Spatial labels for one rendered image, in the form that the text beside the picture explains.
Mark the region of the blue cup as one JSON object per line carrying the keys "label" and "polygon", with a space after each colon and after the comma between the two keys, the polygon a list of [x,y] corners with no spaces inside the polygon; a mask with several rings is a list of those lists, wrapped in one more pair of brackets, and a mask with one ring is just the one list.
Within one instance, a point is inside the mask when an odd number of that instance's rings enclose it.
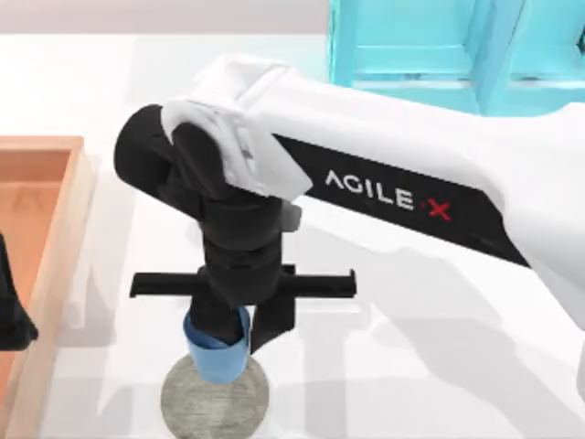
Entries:
{"label": "blue cup", "polygon": [[248,364],[250,354],[250,313],[246,307],[238,308],[242,337],[227,345],[209,336],[191,323],[189,313],[183,319],[183,331],[191,359],[201,378],[214,384],[228,384],[237,380]]}

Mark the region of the grey round coaster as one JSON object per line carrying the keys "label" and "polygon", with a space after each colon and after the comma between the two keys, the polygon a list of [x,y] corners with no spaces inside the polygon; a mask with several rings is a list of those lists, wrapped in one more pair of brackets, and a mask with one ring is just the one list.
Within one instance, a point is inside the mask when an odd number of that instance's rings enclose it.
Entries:
{"label": "grey round coaster", "polygon": [[250,439],[265,418],[269,400],[269,382],[255,359],[235,381],[212,384],[184,356],[165,376],[160,408],[174,439]]}

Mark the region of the shallow salmon-coloured box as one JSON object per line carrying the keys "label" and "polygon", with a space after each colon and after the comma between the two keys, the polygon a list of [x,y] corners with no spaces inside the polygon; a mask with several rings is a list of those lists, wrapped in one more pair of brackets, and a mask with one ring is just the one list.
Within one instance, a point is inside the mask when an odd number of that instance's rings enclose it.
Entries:
{"label": "shallow salmon-coloured box", "polygon": [[0,135],[0,232],[39,337],[0,353],[0,439],[37,439],[95,176],[80,136]]}

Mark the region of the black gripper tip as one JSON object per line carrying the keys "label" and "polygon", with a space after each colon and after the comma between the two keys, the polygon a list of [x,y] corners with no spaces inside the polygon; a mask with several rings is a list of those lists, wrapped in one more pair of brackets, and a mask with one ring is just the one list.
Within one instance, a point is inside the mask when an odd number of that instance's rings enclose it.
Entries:
{"label": "black gripper tip", "polygon": [[5,238],[0,233],[0,351],[24,351],[38,335],[16,292]]}

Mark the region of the light blue rack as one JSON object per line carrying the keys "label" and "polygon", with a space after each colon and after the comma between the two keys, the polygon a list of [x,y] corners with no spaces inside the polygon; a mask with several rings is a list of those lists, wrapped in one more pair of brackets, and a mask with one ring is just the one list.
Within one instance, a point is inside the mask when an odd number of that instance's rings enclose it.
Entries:
{"label": "light blue rack", "polygon": [[585,0],[328,0],[337,85],[485,116],[585,103]]}

